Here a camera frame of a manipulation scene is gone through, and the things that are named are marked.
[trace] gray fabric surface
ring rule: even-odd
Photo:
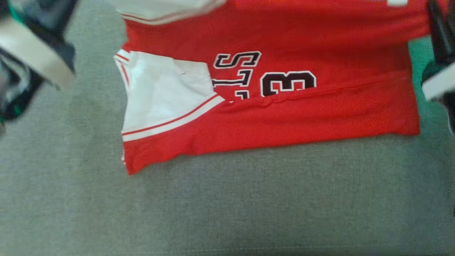
[[[78,81],[42,90],[0,141],[6,255],[409,255],[455,252],[455,140],[420,100],[422,135],[182,156],[128,177],[124,26],[84,0]],[[411,44],[415,82],[429,41]]]

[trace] white stripe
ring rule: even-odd
[[[138,23],[147,24],[147,25],[163,25],[163,24],[171,23],[173,21],[177,21],[177,20],[181,20],[181,19],[184,19],[184,18],[188,18],[188,17],[191,17],[191,16],[193,16],[193,13],[189,13],[189,14],[185,14],[185,15],[179,15],[179,16],[174,16],[174,17],[170,17],[170,18],[167,18],[167,19],[161,19],[161,20],[155,20],[155,21],[141,20],[141,19],[138,19],[138,18],[135,18],[135,17],[130,17],[130,16],[123,16],[123,18],[125,20],[132,20],[132,21],[135,21],[135,22],[138,22]]]
[[[425,81],[422,85],[422,91],[427,101],[436,100],[442,97],[445,92],[455,91],[455,63]]]
[[[221,97],[221,96],[218,96],[218,97],[214,98],[213,100],[207,102],[204,106],[200,107],[198,110],[196,110],[195,112],[193,112],[192,114],[190,114],[187,117],[184,117],[184,118],[182,118],[180,120],[177,120],[177,121],[175,121],[173,123],[157,127],[155,129],[150,129],[150,130],[147,130],[147,131],[144,131],[144,132],[139,132],[139,133],[133,133],[133,134],[125,135],[125,136],[123,136],[123,141],[132,141],[132,140],[137,140],[137,139],[141,139],[141,138],[146,138],[146,137],[150,137],[150,136],[153,136],[153,135],[156,135],[156,134],[159,134],[159,133],[163,133],[163,132],[167,132],[167,131],[172,130],[174,128],[180,127],[180,126],[182,126],[184,124],[187,124],[187,123],[189,123],[189,122],[191,122],[193,120],[196,120],[198,117],[202,116],[203,114],[205,114],[210,109],[212,109],[215,106],[217,106],[218,104],[222,103],[223,101],[224,101],[224,98]]]
[[[120,56],[123,56],[123,57],[127,58],[128,60],[129,60],[130,57],[131,57],[131,53],[129,53],[129,52],[123,50],[123,49],[120,49],[120,50],[117,52],[117,54],[120,55]]]
[[[408,5],[408,0],[387,0],[388,6],[405,6]]]
[[[61,89],[68,89],[75,78],[51,47],[11,17],[0,22],[0,48]]]
[[[127,61],[127,60],[125,60],[125,59],[123,59],[123,58],[120,58],[120,57],[117,56],[117,55],[114,56],[114,60],[115,60],[115,61],[118,61],[118,62],[121,62],[121,63],[125,63],[125,64],[127,64],[127,63],[129,62],[129,60]]]

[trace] folded jersey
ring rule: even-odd
[[[117,7],[129,174],[181,154],[420,132],[407,41],[429,33],[421,0]]]

